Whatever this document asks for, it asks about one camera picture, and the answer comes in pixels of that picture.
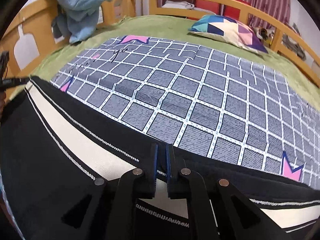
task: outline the geometric pattern pillow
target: geometric pattern pillow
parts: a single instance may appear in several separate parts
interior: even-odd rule
[[[189,32],[235,45],[261,54],[268,53],[255,33],[245,24],[221,15],[205,15],[195,22]]]

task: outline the silver rivet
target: silver rivet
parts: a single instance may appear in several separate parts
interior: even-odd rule
[[[104,184],[104,179],[103,178],[97,178],[97,179],[95,179],[94,184],[97,185],[97,186],[101,186],[101,185]]]
[[[132,173],[133,173],[134,175],[141,175],[141,174],[142,174],[142,169],[136,168],[136,169],[134,169],[134,170],[132,171]]]
[[[188,168],[183,168],[183,169],[181,170],[181,173],[182,173],[183,175],[189,175],[189,174],[191,173],[191,170],[188,169]]]
[[[227,187],[227,186],[229,186],[229,181],[226,179],[220,179],[219,184],[220,184],[220,186]]]

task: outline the green bedsheet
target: green bedsheet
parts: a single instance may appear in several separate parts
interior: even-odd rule
[[[247,60],[269,66],[281,72],[289,85],[306,101],[320,111],[320,90],[313,85],[299,70],[286,58],[274,53],[259,56],[236,46],[188,33],[188,28],[194,23],[193,20],[171,16],[141,16],[126,18],[119,23],[96,31],[95,35],[77,46],[65,46],[51,55],[48,55],[34,70],[33,75],[49,81],[57,71],[67,62],[72,60],[85,48],[92,48],[102,44],[105,40],[122,35],[141,35],[156,38],[164,38],[185,41],[218,49]],[[21,91],[19,87],[11,95],[12,99]]]

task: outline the folded blanket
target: folded blanket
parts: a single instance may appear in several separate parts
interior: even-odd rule
[[[99,6],[105,0],[57,0],[65,13],[53,20],[53,35],[71,36],[71,44],[89,38],[96,29]]]

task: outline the person's hand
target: person's hand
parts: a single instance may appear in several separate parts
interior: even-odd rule
[[[5,92],[0,92],[0,119],[2,117],[2,111],[4,108],[4,100],[6,98]]]

